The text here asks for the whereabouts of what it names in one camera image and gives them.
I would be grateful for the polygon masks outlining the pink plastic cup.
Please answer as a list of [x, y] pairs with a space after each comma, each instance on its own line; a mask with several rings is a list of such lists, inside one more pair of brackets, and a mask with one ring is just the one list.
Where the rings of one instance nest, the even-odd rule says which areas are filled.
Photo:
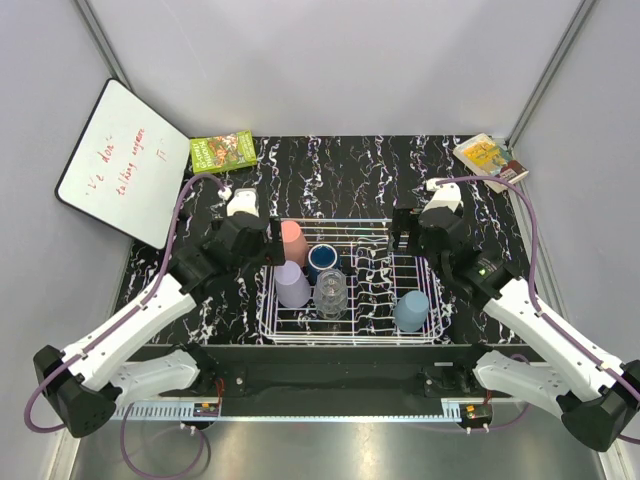
[[300, 225], [292, 220], [281, 223], [285, 259], [306, 266], [309, 246]]

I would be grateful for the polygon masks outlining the lilac plastic cup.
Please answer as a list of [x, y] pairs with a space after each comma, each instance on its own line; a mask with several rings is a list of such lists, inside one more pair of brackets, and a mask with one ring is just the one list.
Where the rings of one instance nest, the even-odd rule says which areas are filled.
[[275, 287], [279, 303], [286, 308], [304, 307], [311, 297], [311, 286], [301, 267], [287, 260], [274, 270]]

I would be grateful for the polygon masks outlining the clear glass tumbler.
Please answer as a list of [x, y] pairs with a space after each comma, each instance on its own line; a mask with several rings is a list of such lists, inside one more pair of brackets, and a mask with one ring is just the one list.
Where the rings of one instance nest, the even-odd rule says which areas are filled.
[[313, 301], [320, 317], [339, 319], [348, 306], [346, 276], [336, 269], [322, 271], [316, 280]]

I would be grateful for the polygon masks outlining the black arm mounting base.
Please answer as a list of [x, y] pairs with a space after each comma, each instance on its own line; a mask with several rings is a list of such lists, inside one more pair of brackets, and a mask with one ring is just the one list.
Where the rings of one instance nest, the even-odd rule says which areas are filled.
[[469, 346], [205, 346], [223, 412], [249, 417], [427, 415], [443, 398], [483, 399]]

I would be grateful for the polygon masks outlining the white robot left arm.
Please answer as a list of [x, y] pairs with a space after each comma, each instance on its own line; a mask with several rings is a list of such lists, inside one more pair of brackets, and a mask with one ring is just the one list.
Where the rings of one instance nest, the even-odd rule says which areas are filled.
[[214, 221], [203, 241], [172, 253], [166, 269], [100, 327], [62, 350], [47, 345], [34, 355], [41, 396], [63, 428], [82, 438], [131, 403], [168, 392], [208, 394], [216, 387], [217, 363], [201, 347], [175, 345], [142, 362], [131, 357], [216, 288], [284, 262], [280, 218], [237, 212]]

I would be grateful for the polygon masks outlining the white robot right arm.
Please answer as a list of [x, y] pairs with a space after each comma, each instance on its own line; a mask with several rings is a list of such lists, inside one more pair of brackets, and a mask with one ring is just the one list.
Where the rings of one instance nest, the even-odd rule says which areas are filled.
[[503, 392], [559, 418], [588, 448], [605, 452], [639, 412], [639, 363], [589, 341], [537, 296], [508, 261], [474, 247], [460, 209], [400, 207], [389, 248], [423, 257], [440, 282], [524, 340], [550, 366], [543, 372], [477, 347], [454, 371], [466, 396]]

